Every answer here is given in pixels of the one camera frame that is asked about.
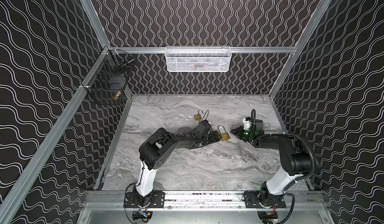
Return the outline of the long shackle brass padlock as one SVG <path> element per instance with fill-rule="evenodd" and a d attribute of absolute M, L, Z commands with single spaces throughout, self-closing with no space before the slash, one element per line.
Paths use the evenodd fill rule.
<path fill-rule="evenodd" d="M 217 131 L 221 136 L 221 141 L 228 141 L 231 139 L 230 134 L 226 131 L 223 125 L 218 125 Z"/>

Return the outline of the small brass padlock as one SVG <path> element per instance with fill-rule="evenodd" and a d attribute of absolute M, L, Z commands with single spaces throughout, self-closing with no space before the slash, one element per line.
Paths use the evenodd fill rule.
<path fill-rule="evenodd" d="M 207 118 L 209 116 L 209 113 L 210 113 L 209 110 L 207 110 L 205 112 L 203 112 L 202 110 L 198 110 L 198 113 L 194 115 L 194 119 L 197 122 L 201 122 L 203 120 L 207 120 Z"/>

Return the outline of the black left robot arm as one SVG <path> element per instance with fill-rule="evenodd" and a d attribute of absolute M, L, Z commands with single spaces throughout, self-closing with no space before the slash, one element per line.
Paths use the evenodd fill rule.
<path fill-rule="evenodd" d="M 165 164 L 175 149 L 198 149 L 217 143 L 223 138 L 203 120 L 191 131 L 182 134 L 171 133 L 159 128 L 139 148 L 141 170 L 133 193 L 140 207 L 149 205 L 154 191 L 157 170 Z"/>

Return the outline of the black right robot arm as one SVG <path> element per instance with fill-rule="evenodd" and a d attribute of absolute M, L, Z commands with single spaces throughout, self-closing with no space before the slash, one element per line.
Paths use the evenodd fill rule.
<path fill-rule="evenodd" d="M 312 177 L 320 165 L 306 138 L 293 133 L 266 134 L 262 120 L 244 118 L 243 126 L 231 133 L 255 148 L 279 151 L 281 167 L 259 190 L 258 200 L 263 208 L 276 205 L 291 186 Z"/>

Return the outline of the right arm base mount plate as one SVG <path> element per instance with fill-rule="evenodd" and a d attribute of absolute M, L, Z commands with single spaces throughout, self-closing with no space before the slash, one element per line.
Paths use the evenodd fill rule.
<path fill-rule="evenodd" d="M 285 209 L 287 207 L 284 195 L 260 194 L 260 191 L 244 192 L 242 201 L 244 201 L 247 209 Z"/>

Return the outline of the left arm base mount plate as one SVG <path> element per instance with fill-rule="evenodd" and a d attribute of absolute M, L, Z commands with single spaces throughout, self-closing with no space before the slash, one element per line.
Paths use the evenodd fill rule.
<path fill-rule="evenodd" d="M 137 191 L 127 192 L 124 198 L 124 208 L 163 208 L 165 193 L 152 191 L 146 196 L 141 196 Z"/>

